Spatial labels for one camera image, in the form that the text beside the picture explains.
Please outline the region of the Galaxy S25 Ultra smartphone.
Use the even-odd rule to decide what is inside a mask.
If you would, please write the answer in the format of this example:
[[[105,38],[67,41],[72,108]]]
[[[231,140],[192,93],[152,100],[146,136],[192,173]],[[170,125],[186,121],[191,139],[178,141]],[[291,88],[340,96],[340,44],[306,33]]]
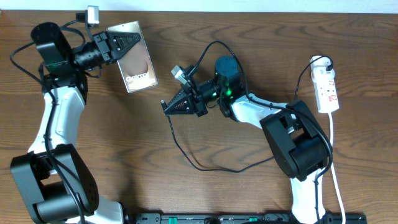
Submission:
[[[139,34],[140,40],[118,60],[119,69],[128,93],[144,90],[158,84],[152,59],[149,55],[139,21],[107,28],[123,34]]]

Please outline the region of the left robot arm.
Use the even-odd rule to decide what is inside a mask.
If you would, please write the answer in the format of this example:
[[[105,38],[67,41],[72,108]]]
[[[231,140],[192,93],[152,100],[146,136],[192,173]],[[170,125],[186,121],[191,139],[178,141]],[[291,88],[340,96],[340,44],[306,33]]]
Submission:
[[[14,157],[10,170],[35,223],[134,223],[120,202],[98,192],[94,177],[76,150],[80,116],[86,106],[94,68],[120,60],[141,39],[138,32],[86,32],[71,47],[65,31],[44,22],[30,34],[43,61],[34,76],[45,100],[39,132],[26,154]]]

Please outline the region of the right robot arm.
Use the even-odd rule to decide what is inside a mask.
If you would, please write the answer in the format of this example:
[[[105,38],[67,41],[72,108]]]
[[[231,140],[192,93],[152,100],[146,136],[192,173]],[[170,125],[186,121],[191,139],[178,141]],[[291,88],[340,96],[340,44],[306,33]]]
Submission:
[[[214,76],[198,83],[194,65],[175,66],[171,73],[181,84],[169,103],[163,102],[166,116],[207,114],[215,101],[227,118],[262,129],[273,158],[290,178],[292,215],[298,223],[322,223],[321,178],[330,170],[332,146],[319,123],[301,100],[273,103],[248,91],[248,80],[236,57],[222,56],[215,62]]]

